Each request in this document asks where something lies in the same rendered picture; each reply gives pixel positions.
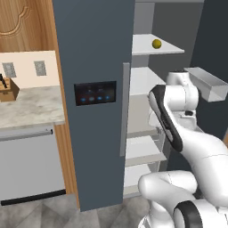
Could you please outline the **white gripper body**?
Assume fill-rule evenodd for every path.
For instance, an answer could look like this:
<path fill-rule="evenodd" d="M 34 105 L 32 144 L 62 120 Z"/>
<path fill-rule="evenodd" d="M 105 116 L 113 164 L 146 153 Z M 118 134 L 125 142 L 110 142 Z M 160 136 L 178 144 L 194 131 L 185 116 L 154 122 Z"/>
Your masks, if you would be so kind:
<path fill-rule="evenodd" d="M 177 118 L 178 123 L 192 131 L 202 132 L 202 129 L 197 125 L 197 118 L 195 116 L 180 116 Z"/>

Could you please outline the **white fridge door bin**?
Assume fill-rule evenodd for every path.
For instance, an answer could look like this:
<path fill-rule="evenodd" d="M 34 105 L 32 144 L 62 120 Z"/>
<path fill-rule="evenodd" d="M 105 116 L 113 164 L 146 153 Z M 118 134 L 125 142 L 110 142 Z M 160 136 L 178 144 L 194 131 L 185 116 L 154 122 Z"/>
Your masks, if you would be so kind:
<path fill-rule="evenodd" d="M 202 68 L 185 68 L 190 73 L 192 83 L 201 92 L 201 97 L 207 102 L 222 102 L 228 94 L 228 84 Z"/>

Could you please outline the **white fridge shelf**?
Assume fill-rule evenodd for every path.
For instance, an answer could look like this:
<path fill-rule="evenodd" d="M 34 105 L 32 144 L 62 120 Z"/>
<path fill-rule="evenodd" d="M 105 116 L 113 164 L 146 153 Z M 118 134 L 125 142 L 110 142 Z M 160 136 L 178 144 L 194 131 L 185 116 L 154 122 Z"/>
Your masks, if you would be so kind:
<path fill-rule="evenodd" d="M 158 39 L 161 42 L 161 47 L 159 49 L 155 49 L 152 46 L 152 42 L 154 39 Z M 133 56 L 168 53 L 184 53 L 184 50 L 152 34 L 133 35 Z"/>
<path fill-rule="evenodd" d="M 150 105 L 146 94 L 129 97 L 127 137 L 156 135 L 158 129 L 149 125 Z"/>
<path fill-rule="evenodd" d="M 165 82 L 150 68 L 131 68 L 130 94 L 147 94 L 155 85 L 164 85 Z"/>

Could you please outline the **white fridge drawer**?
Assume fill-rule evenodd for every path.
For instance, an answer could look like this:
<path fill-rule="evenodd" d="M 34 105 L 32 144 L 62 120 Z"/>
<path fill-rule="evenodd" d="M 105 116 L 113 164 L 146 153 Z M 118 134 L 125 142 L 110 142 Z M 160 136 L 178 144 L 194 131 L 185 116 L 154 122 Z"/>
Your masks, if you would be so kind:
<path fill-rule="evenodd" d="M 138 181 L 142 175 L 157 172 L 159 163 L 141 164 L 125 168 L 123 197 L 129 198 L 139 195 Z"/>
<path fill-rule="evenodd" d="M 164 138 L 141 136 L 126 140 L 126 166 L 137 166 L 164 161 L 167 156 L 163 152 Z"/>

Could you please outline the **dark grey plain fridge door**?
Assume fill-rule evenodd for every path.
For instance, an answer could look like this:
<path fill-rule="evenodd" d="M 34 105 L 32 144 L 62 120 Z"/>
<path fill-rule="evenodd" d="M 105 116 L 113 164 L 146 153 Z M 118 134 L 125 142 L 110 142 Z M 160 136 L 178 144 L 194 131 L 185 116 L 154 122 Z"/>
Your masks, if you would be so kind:
<path fill-rule="evenodd" d="M 228 0 L 172 3 L 166 12 L 167 33 L 184 56 L 169 61 L 169 68 L 200 67 L 228 83 Z M 220 139 L 228 129 L 228 96 L 223 102 L 201 99 L 199 127 Z"/>

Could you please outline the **dark grey fridge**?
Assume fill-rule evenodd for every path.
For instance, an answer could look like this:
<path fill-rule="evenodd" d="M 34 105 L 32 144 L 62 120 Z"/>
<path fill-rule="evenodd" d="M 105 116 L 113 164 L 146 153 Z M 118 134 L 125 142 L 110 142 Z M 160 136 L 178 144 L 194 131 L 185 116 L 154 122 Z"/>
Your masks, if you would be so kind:
<path fill-rule="evenodd" d="M 191 64 L 204 0 L 136 0 L 127 120 L 124 196 L 139 194 L 138 180 L 152 172 L 187 169 L 171 149 L 147 94 L 167 73 Z"/>

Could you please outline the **dark grey fridge door with display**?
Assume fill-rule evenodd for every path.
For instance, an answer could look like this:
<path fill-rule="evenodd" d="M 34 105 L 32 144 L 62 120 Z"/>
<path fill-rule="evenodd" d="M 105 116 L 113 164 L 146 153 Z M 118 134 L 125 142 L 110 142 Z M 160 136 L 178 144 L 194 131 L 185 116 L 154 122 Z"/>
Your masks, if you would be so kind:
<path fill-rule="evenodd" d="M 132 60 L 135 0 L 53 0 L 80 208 L 123 200 L 123 63 Z"/>

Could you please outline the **wooden cupboard side panel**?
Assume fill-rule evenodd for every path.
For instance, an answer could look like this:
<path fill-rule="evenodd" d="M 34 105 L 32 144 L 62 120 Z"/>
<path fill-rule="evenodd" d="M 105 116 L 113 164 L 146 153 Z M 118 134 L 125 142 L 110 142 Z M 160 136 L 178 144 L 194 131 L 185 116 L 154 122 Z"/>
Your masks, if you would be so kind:
<path fill-rule="evenodd" d="M 80 208 L 69 127 L 66 123 L 55 125 L 54 132 L 61 160 L 61 170 L 66 193 L 76 196 L 77 208 Z"/>

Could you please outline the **silver dishwasher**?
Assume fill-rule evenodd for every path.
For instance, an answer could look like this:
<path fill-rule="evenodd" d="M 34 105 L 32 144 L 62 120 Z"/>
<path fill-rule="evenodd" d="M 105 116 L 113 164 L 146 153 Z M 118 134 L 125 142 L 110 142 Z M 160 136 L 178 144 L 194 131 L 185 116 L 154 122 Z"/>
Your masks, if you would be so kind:
<path fill-rule="evenodd" d="M 0 142 L 0 205 L 42 200 L 66 193 L 52 126 L 1 130 L 0 137 L 45 130 L 53 134 Z"/>

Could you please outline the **wooden knife block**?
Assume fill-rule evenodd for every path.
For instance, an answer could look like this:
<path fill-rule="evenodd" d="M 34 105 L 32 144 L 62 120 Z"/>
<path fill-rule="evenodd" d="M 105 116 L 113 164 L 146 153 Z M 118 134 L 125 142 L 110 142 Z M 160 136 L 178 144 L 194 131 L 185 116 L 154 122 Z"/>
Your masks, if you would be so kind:
<path fill-rule="evenodd" d="M 20 89 L 11 78 L 5 77 L 4 81 L 6 87 L 0 81 L 0 102 L 14 102 L 17 99 Z"/>

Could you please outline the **wooden cupboard door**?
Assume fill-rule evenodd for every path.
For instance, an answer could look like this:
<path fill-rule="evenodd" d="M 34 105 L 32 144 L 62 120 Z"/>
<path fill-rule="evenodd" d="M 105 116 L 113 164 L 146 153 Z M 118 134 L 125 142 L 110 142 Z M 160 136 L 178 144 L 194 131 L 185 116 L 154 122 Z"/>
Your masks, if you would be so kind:
<path fill-rule="evenodd" d="M 52 0 L 0 0 L 0 53 L 52 51 L 56 45 Z"/>

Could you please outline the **grey wall socket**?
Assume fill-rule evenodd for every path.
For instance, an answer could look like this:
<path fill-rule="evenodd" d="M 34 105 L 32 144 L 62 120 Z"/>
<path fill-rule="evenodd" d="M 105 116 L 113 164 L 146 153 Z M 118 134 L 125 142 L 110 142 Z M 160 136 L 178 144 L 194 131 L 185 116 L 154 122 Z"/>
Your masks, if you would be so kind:
<path fill-rule="evenodd" d="M 45 62 L 44 61 L 35 61 L 35 69 L 37 75 L 40 76 L 45 76 L 46 75 L 46 68 L 45 68 Z"/>
<path fill-rule="evenodd" d="M 7 77 L 16 77 L 15 68 L 12 62 L 4 62 L 3 68 Z"/>

